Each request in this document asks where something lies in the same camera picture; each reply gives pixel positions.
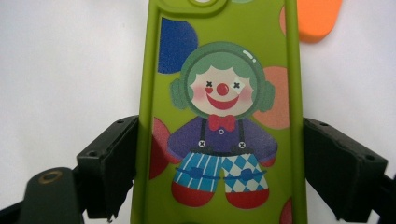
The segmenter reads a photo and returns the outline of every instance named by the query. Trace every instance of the bow tie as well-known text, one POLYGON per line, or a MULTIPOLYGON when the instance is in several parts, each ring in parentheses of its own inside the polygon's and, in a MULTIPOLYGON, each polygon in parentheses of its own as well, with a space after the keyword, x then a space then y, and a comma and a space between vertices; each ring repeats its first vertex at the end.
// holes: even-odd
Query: bow tie
POLYGON ((223 127, 228 132, 232 132, 235 129, 235 117, 228 115, 226 117, 219 117, 217 115, 209 115, 209 129, 215 131, 220 127, 223 127))

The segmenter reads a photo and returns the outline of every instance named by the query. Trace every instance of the red nose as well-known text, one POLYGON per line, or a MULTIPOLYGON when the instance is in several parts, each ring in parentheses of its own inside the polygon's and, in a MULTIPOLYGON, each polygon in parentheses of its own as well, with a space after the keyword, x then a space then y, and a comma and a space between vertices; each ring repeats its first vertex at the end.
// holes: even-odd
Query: red nose
POLYGON ((217 87, 216 87, 216 91, 218 92, 219 95, 227 95, 229 89, 227 84, 225 83, 220 83, 217 87))

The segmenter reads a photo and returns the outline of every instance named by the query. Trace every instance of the clown illustration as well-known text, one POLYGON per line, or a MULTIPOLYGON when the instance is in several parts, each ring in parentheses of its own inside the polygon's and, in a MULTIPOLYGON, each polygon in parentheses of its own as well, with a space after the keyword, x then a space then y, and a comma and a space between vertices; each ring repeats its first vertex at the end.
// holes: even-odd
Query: clown illustration
POLYGON ((190 54, 170 89, 175 107, 197 115, 167 141, 167 153, 181 161, 172 182, 174 198, 199 207, 224 186, 237 208, 264 204, 265 169, 275 162, 277 143, 251 116, 271 109, 275 88, 255 56, 233 43, 203 45, 190 54))

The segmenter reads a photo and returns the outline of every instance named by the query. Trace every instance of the white background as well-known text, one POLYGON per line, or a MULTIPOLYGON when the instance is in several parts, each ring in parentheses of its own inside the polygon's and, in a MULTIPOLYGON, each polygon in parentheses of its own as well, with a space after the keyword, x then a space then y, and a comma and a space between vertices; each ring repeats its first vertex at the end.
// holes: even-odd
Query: white background
MULTIPOLYGON (((74 168, 106 127, 138 113, 147 7, 146 0, 0 0, 0 209, 22 200, 33 175, 74 168)), ((331 34, 301 45, 304 116, 387 158, 389 176, 396 174, 395 8, 394 0, 346 0, 331 34)), ((307 196, 310 223, 339 223, 309 185, 307 196)), ((129 222, 130 203, 113 223, 129 222)), ((376 221, 373 214, 369 223, 376 221)))

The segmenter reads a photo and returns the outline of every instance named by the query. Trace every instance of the green phone case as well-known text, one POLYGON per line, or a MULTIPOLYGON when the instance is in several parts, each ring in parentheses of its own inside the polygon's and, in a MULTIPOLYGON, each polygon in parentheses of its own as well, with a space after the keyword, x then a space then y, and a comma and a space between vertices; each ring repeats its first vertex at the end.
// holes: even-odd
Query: green phone case
POLYGON ((305 224, 294 0, 151 0, 131 222, 305 224))

